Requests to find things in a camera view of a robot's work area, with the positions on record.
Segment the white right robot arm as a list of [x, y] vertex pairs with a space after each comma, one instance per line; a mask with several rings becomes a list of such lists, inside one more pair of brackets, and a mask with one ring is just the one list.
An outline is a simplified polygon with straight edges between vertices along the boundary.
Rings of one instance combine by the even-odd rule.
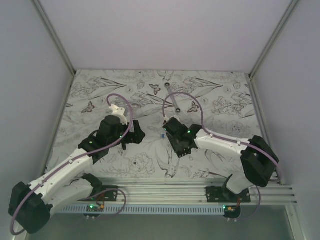
[[222, 198], [229, 203], [252, 186], [266, 187], [279, 167], [278, 157], [257, 135], [251, 139], [231, 137], [198, 124], [187, 127], [177, 117], [165, 117], [163, 129], [178, 157], [190, 155], [192, 149], [198, 149], [241, 161], [242, 171], [231, 173], [221, 190]]

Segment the black fuse box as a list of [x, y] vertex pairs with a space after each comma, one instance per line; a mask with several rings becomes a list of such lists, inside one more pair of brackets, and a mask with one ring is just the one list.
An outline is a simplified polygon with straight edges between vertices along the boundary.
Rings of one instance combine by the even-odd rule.
[[176, 151], [176, 154], [179, 158], [182, 158], [186, 155], [190, 155], [191, 154], [191, 149], [190, 148], [180, 148]]

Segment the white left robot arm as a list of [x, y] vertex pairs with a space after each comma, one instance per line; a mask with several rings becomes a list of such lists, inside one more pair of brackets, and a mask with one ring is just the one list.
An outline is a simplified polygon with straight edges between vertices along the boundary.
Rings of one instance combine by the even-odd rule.
[[12, 217], [10, 233], [34, 234], [42, 229], [60, 209], [78, 200], [96, 201], [102, 195], [101, 182], [85, 173], [72, 182], [78, 174], [93, 167], [109, 153], [109, 149], [127, 144], [140, 144], [146, 134], [139, 121], [131, 119], [122, 123], [119, 116], [108, 115], [97, 130], [85, 138], [63, 162], [32, 182], [17, 183], [11, 193], [8, 213]]

